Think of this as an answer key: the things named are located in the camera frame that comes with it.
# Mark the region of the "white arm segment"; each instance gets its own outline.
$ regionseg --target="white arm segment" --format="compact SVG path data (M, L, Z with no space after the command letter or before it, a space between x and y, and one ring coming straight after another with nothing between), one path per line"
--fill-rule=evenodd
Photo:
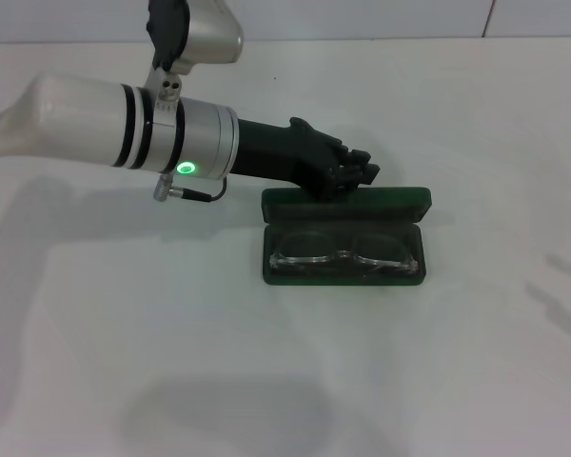
M48 157L159 173L187 163L194 164L195 177L208 179L228 175L238 138L237 115L227 107L177 96L165 102L146 88L67 75L38 76L0 113L0 157Z
M0 114L0 157L32 155L113 165L127 102L118 84L42 75Z

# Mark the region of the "glasses case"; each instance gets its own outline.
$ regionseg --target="glasses case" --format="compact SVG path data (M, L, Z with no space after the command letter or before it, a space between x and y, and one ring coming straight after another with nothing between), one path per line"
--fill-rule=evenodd
M332 202L263 192L263 276L272 286L417 286L426 275L426 188L364 188Z

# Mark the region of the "white surface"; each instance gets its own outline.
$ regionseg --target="white surface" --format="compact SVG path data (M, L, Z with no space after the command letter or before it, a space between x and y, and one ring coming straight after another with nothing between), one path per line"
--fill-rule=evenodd
M126 117L121 85L44 73L0 116L0 157L30 155L111 166L123 146Z
M0 51L0 109L150 57ZM252 44L185 93L431 188L426 282L266 286L266 182L159 205L152 173L0 160L0 457L571 457L571 40Z
M250 40L481 36L491 0L231 0ZM148 0L0 0L0 40L147 41Z
M497 0L488 36L571 36L571 0Z

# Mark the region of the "clear eyeglass frame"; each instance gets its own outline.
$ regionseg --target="clear eyeglass frame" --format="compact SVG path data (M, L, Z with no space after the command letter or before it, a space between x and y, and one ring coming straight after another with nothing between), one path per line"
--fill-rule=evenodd
M337 247L334 236L301 231L285 236L270 257L270 267L325 268L345 264L370 271L415 274L419 263L399 240L382 234L352 235L349 248Z

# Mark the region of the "silver joint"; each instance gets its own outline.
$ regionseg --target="silver joint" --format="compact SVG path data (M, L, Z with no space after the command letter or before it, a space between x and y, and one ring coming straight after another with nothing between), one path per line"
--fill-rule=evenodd
M159 181L156 183L156 189L154 190L154 199L157 202L166 202L169 193L171 192L171 187L173 186L173 174L162 174L159 176Z
M144 169L163 171L169 163L177 130L182 81L177 74L150 69L145 88L153 104L152 137Z

